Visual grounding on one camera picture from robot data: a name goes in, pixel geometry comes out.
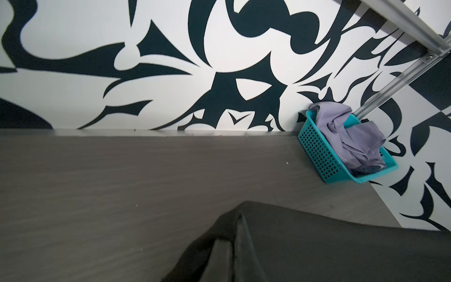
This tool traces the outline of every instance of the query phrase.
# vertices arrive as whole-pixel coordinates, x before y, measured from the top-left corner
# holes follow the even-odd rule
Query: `laundry basket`
[[[307,120],[299,132],[298,139],[312,160],[322,179],[326,183],[338,181],[354,180],[357,183],[364,183],[368,180],[375,179],[379,176],[392,172],[398,168],[393,157],[384,147],[381,147],[381,157],[387,165],[386,169],[380,172],[368,174],[365,176],[354,177],[345,167],[340,158],[335,154],[334,150],[326,140],[324,135],[319,131],[315,124],[316,112],[307,111]],[[359,124],[360,121],[354,115],[350,115],[344,123],[345,128]]]

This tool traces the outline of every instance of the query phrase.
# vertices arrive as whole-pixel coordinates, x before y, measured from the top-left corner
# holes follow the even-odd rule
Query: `dark garment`
[[[351,173],[364,175],[367,171],[374,173],[387,167],[379,152],[385,136],[374,122],[345,129],[344,122],[352,110],[336,102],[315,103],[310,110],[317,112],[316,126]]]
[[[361,225],[244,202],[189,245],[164,282],[443,281],[451,234]]]

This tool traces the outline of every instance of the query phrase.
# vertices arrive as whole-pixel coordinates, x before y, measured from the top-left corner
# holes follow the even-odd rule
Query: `metal frame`
[[[362,2],[412,36],[428,48],[430,53],[416,61],[357,109],[354,114],[360,120],[432,68],[451,50],[451,35],[442,39],[400,0],[362,0]]]

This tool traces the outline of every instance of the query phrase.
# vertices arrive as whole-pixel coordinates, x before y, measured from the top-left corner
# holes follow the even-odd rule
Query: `basket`
[[[381,157],[385,161],[387,168],[365,176],[353,176],[337,154],[335,154],[329,142],[326,140],[321,131],[319,131],[318,127],[316,127],[314,122],[316,112],[307,111],[306,115],[307,120],[305,121],[301,132],[299,132],[298,139],[324,182],[334,183],[338,181],[354,180],[357,183],[364,183],[398,169],[398,165],[393,157],[384,147],[381,147]],[[344,126],[345,128],[348,128],[359,123],[360,121],[358,118],[351,114],[348,120],[344,123]]]

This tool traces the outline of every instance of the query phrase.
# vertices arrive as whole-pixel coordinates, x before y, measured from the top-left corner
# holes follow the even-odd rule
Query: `lavender cloth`
[[[310,106],[316,111],[316,126],[334,149],[337,156],[351,172],[370,171],[386,168],[379,149],[385,136],[372,122],[353,125],[347,129],[344,122],[351,113],[351,107],[336,102],[319,102]]]

